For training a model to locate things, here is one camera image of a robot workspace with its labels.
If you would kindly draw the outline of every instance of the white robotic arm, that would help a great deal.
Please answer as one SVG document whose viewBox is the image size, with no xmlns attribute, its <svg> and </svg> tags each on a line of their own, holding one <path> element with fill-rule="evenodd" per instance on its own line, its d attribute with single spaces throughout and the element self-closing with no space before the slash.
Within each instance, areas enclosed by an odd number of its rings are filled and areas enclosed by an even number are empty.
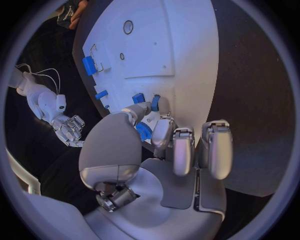
<svg viewBox="0 0 300 240">
<path fill-rule="evenodd" d="M 85 122 L 77 115 L 69 118 L 63 114 L 67 105 L 65 95 L 56 95 L 46 86 L 37 84 L 32 74 L 22 73 L 17 68 L 14 69 L 9 86 L 27 98 L 36 117 L 48 122 L 64 144 L 71 147 L 83 146 L 84 141 L 79 139 Z"/>
</svg>

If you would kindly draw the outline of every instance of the hole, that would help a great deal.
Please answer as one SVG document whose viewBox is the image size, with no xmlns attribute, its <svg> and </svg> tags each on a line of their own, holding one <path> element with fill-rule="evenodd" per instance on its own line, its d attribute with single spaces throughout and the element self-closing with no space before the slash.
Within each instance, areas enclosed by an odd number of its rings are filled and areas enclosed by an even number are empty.
<svg viewBox="0 0 300 240">
<path fill-rule="evenodd" d="M 134 24 L 132 21 L 130 20 L 127 20 L 125 23 L 124 23 L 124 26 L 123 26 L 123 31 L 125 34 L 131 34 L 132 31 L 134 29 Z"/>
</svg>

